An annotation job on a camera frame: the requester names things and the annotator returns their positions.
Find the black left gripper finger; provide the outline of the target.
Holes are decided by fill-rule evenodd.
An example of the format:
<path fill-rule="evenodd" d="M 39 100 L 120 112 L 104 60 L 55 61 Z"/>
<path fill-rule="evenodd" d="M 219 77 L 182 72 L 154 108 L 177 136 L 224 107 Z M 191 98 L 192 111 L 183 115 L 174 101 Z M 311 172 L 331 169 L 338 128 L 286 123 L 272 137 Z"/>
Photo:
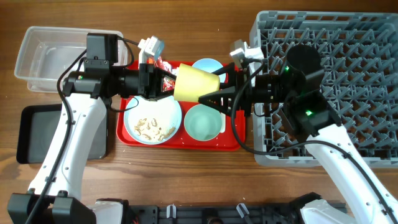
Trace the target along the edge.
<path fill-rule="evenodd" d="M 173 95 L 174 95 L 174 89 L 166 90 L 166 91 L 156 90 L 154 101 L 159 101 L 159 100 L 162 100 L 166 97 L 173 96 Z"/>
<path fill-rule="evenodd" d="M 169 80 L 175 81 L 177 79 L 177 76 L 172 74 L 171 72 L 168 72 L 162 68 L 155 67 L 155 74 L 157 77 L 160 78 L 160 80 L 163 80 L 164 78 L 167 78 Z"/>

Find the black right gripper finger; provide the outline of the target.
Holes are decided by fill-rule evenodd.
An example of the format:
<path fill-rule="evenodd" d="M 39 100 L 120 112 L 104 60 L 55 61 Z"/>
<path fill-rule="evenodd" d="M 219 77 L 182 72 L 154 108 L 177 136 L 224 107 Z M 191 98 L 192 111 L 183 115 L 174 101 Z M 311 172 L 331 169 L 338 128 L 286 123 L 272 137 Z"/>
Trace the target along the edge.
<path fill-rule="evenodd" d="M 233 74 L 234 72 L 235 72 L 235 64 L 232 62 L 215 70 L 214 72 L 212 72 L 212 74 L 221 77 L 220 83 L 228 83 L 229 75 Z"/>
<path fill-rule="evenodd" d="M 200 96 L 198 98 L 198 102 L 213 108 L 226 116 L 231 116 L 236 94 L 236 88 L 232 86 Z"/>

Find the light blue bowl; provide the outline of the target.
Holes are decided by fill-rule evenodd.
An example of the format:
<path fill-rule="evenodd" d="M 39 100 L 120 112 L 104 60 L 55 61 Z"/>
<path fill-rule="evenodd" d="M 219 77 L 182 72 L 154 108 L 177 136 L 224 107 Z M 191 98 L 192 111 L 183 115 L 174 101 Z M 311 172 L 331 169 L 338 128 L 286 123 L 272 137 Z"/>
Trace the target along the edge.
<path fill-rule="evenodd" d="M 223 65 L 212 58 L 202 58 L 197 60 L 192 67 L 203 70 L 208 73 L 213 73 L 221 68 L 223 68 Z"/>

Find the yellow plastic cup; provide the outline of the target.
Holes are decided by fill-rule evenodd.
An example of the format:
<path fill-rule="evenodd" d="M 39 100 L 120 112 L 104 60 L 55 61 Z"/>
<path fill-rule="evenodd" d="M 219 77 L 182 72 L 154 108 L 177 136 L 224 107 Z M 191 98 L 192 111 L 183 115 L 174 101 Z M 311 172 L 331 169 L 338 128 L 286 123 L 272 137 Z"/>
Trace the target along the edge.
<path fill-rule="evenodd" d="M 199 97 L 218 91 L 219 88 L 218 75 L 181 63 L 175 81 L 174 99 L 198 103 Z"/>

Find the mint green bowl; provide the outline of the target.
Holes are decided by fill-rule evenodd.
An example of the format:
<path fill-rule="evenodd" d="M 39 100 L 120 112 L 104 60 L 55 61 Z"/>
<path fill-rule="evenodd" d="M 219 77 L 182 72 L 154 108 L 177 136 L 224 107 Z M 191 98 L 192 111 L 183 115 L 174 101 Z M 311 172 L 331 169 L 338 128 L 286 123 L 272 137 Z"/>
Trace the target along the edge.
<path fill-rule="evenodd" d="M 187 134 L 197 141 L 209 141 L 223 130 L 221 113 L 205 105 L 191 107 L 184 117 Z"/>

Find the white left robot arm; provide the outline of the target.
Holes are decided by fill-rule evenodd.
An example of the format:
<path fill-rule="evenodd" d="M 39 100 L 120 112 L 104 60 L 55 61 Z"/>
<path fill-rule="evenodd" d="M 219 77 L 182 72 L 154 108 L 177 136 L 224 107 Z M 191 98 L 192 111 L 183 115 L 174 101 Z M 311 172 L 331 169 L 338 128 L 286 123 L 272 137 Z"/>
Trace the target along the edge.
<path fill-rule="evenodd" d="M 164 49 L 156 37 L 137 43 L 138 68 L 118 65 L 116 34 L 89 33 L 86 49 L 57 80 L 62 113 L 42 167 L 24 194 L 11 195 L 7 211 L 14 223 L 131 223 L 127 200 L 81 202 L 83 171 L 97 129 L 111 98 L 141 96 L 157 101 L 172 95 L 163 89 L 172 74 L 148 63 Z"/>

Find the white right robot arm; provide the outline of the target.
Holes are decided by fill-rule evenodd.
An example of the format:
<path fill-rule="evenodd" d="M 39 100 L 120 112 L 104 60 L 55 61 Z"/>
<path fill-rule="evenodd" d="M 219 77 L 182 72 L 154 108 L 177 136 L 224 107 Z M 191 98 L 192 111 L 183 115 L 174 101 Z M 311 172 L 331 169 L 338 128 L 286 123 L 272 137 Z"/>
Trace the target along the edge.
<path fill-rule="evenodd" d="M 237 110 L 255 103 L 282 103 L 278 111 L 285 130 L 326 170 L 353 216 L 327 208 L 319 199 L 301 207 L 301 219 L 310 222 L 397 223 L 397 199 L 383 186 L 349 138 L 338 113 L 320 91 L 324 77 L 321 56 L 308 45 L 287 51 L 279 75 L 260 75 L 264 60 L 240 57 L 239 68 L 259 63 L 243 81 L 199 96 L 203 105 L 235 121 Z"/>

